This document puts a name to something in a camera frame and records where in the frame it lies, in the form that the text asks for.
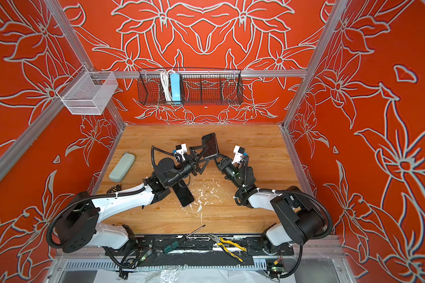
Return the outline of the light blue box in basket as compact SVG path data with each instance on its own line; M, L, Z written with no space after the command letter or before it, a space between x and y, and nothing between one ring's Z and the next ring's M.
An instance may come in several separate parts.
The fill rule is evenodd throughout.
M181 102L180 75L178 73L171 73L170 74L170 82L171 82L172 101L175 104L180 104L180 102Z

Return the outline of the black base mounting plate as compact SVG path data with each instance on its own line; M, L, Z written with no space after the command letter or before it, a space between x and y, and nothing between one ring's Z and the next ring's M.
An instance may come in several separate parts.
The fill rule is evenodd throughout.
M259 234L221 234L221 237L227 240L238 243L247 249L246 252L240 251L237 248L229 247L229 250L236 252L238 255L249 256L292 256L294 254L292 246L283 244L278 247L265 246L261 241ZM106 248L109 254L114 256L124 256L127 252L136 249L143 255L145 252L152 251L161 253L164 247L180 238L180 235L167 234L167 235L138 235L134 239L128 240L124 246L115 250L113 248ZM221 249L212 241L207 234L201 233L190 236L183 242L173 253L194 253L194 252L210 252L218 251Z

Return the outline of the grey-green glasses case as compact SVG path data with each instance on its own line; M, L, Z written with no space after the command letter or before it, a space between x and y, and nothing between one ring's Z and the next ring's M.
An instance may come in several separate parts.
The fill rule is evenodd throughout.
M112 182L121 182L124 180L126 174L129 172L133 163L135 162L135 155L132 153L125 153L116 166L113 168L111 173L109 174L109 179Z

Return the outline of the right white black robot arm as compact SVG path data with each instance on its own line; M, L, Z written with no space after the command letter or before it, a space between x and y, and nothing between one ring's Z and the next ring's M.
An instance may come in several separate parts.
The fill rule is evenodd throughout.
M263 232L263 238L270 245L295 243L302 246L311 239L322 239L331 234L332 216L320 201L296 186L285 190L256 186L248 156L235 165L231 158L220 154L215 163L225 179L236 186L236 205L265 209L276 214L280 223Z

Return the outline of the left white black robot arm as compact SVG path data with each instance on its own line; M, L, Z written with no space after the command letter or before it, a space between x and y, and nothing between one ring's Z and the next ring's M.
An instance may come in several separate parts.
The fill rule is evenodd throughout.
M130 189L89 196L81 192L50 222L47 244L65 253L78 251L85 246L103 246L119 250L131 240L127 226L115 227L103 224L113 215L137 207L145 207L162 201L172 191L181 206L193 203L194 197L185 183L185 178L202 174L218 150L214 146L189 147L175 163L177 153L167 152L166 158L151 160L153 172L142 183Z

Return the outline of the white mesh wall basket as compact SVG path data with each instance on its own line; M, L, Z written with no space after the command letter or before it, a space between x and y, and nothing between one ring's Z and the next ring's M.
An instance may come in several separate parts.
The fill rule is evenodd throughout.
M89 72L80 72L57 91L61 102L73 115L101 115L105 111L118 82L112 72L104 79L93 79Z

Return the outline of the green handled screwdriver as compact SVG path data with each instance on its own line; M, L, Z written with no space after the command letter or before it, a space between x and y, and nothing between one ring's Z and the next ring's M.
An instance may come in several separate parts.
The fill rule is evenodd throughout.
M176 250L183 242L185 242L187 240L188 237L190 237L191 235L197 233L198 231L202 230L205 227L205 225L202 225L201 227L199 227L198 229L196 229L195 231L192 231L191 233L187 234L187 235L183 235L180 238L177 238L175 241L173 241L172 243L170 243L169 245L167 245L162 251L164 254L167 254L169 252L172 252L174 250Z

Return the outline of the black phone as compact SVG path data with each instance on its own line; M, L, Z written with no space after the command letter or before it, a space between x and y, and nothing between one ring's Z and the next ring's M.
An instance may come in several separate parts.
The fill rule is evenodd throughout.
M215 133L210 133L201 138L204 159L215 159L219 155L217 137Z
M186 207L194 202L195 199L187 185L176 184L173 186L173 190L182 207Z

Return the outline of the yellow handled pliers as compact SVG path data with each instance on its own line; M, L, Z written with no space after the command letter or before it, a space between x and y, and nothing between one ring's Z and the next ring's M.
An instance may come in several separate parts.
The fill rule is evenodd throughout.
M221 248L229 257L234 258L239 263L243 263L243 259L240 258L238 255L234 254L232 251L229 250L229 247L237 248L240 251L246 252L247 249L241 245L239 245L236 242L233 242L231 240L224 239L223 237L220 237L218 235L208 233L208 237L216 243L216 245Z

